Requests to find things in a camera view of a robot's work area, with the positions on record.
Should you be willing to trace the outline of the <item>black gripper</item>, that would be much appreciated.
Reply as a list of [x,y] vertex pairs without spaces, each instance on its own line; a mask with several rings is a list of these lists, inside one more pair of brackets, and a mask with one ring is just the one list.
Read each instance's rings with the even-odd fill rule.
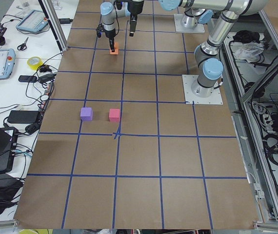
[[129,0],[128,1],[128,11],[131,13],[130,15],[130,29],[129,36],[133,37],[136,31],[137,19],[139,14],[142,13],[144,6],[144,0]]
[[116,30],[104,30],[105,35],[107,38],[109,38],[109,46],[110,46],[110,52],[115,52],[115,41],[114,37],[116,36]]

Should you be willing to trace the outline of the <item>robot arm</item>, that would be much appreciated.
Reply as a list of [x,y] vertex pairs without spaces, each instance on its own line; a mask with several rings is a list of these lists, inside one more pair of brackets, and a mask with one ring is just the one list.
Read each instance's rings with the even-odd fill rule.
[[191,85],[192,92],[201,98],[209,97],[220,78],[223,65],[216,56],[234,23],[241,15],[252,15],[262,10],[267,0],[160,0],[166,11],[183,7],[200,18],[208,10],[221,12],[220,17],[205,42],[195,49],[199,76]]
[[[166,11],[172,11],[179,6],[185,8],[183,14],[174,14],[175,29],[179,33],[203,34],[204,25],[213,16],[213,11],[203,8],[190,8],[181,0],[160,0],[161,7]],[[119,46],[115,43],[115,36],[119,33],[119,18],[130,18],[129,36],[136,31],[138,15],[142,13],[144,1],[142,0],[110,0],[100,5],[102,23],[96,28],[97,37],[102,33],[109,39],[110,54],[117,54]]]

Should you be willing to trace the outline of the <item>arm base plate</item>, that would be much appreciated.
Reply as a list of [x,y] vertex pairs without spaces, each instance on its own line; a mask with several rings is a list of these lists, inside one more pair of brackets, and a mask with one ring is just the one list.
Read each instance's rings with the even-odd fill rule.
[[198,84],[198,75],[182,75],[186,104],[222,105],[220,89],[216,81],[214,87],[204,88]]
[[174,23],[177,33],[204,34],[203,24],[199,24],[194,17],[185,14],[174,14]]

